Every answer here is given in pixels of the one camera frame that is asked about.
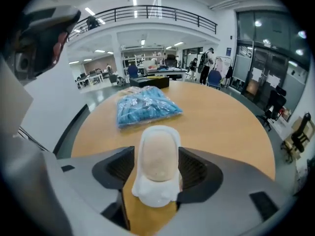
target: table top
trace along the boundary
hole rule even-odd
[[[180,69],[180,68],[176,68],[176,67],[169,67],[167,70],[157,70],[157,69],[147,69],[147,73],[165,73],[165,72],[173,72],[173,73],[176,73],[176,72],[183,72],[183,73],[186,73],[187,70],[186,69]]]
[[[72,149],[72,157],[107,150],[138,146],[144,129],[167,125],[178,130],[183,147],[194,148],[249,163],[275,179],[275,161],[268,135],[257,118],[239,101],[211,87],[189,82],[170,81],[162,89],[183,113],[137,127],[119,130],[116,126],[117,94],[101,103],[82,124]],[[176,213],[171,202],[161,208],[145,206],[131,193],[136,165],[124,189],[126,212],[131,232],[153,235]]]
[[[88,75],[87,75],[84,79],[78,80],[77,82],[81,82],[81,81],[86,81],[86,80],[89,80],[89,79],[93,79],[93,78],[99,77],[100,75],[102,75],[102,74],[96,74],[96,75],[91,76],[91,77],[88,77]]]

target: black chair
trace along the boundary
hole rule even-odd
[[[266,124],[266,126],[269,127],[268,132],[271,130],[271,126],[268,122],[268,119],[278,120],[278,118],[281,116],[279,115],[279,111],[282,109],[282,107],[286,103],[285,96],[286,96],[286,91],[283,90],[281,87],[277,86],[276,90],[272,90],[270,92],[268,103],[264,109],[265,114],[262,116],[261,115],[256,116],[257,118],[260,118],[264,121],[262,126],[265,126]]]
[[[112,84],[112,86],[114,85],[115,82],[117,82],[117,75],[112,74],[109,76],[109,81]]]
[[[304,146],[303,143],[305,141],[310,141],[306,134],[304,134],[304,129],[306,124],[311,120],[311,114],[306,113],[303,116],[302,122],[299,126],[299,128],[291,135],[291,139],[293,141],[292,146],[289,146],[285,141],[281,144],[281,149],[286,150],[286,153],[288,155],[287,162],[292,163],[292,151],[296,151],[297,149],[300,151],[300,153],[304,152]]]

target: office chair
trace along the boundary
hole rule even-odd
[[[114,83],[117,82],[117,75],[115,75],[115,74],[109,75],[109,81],[113,86]]]
[[[257,118],[260,118],[264,121],[264,123],[262,124],[263,127],[265,126],[265,124],[269,127],[268,132],[271,130],[271,126],[268,122],[268,119],[278,120],[278,118],[281,116],[281,114],[279,115],[279,112],[286,103],[285,96],[286,91],[283,90],[281,87],[277,86],[276,90],[272,90],[270,92],[268,103],[264,109],[265,114],[256,116]]]
[[[138,78],[138,67],[137,66],[130,65],[127,70],[128,70],[130,78]]]
[[[216,70],[211,70],[210,73],[208,74],[208,87],[213,87],[216,89],[221,89],[220,86],[220,81],[222,79],[222,76],[219,71]]]
[[[293,141],[293,144],[283,141],[281,144],[281,149],[285,149],[286,153],[288,155],[288,159],[286,160],[288,163],[293,162],[292,157],[292,151],[296,151],[297,149],[300,151],[300,153],[304,152],[304,145],[303,143],[305,141],[310,141],[307,135],[304,133],[304,129],[306,124],[311,120],[311,114],[306,113],[303,116],[302,122],[299,126],[299,128],[291,135],[291,139]]]

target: plastic bag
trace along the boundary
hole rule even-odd
[[[168,118],[183,112],[156,87],[144,87],[140,92],[126,95],[117,103],[117,125],[123,128],[142,122]]]

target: white pillar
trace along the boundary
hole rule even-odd
[[[114,53],[115,64],[116,64],[118,75],[125,78],[122,53],[120,50],[120,44],[118,42],[117,33],[112,34],[112,47],[113,47],[113,53]]]

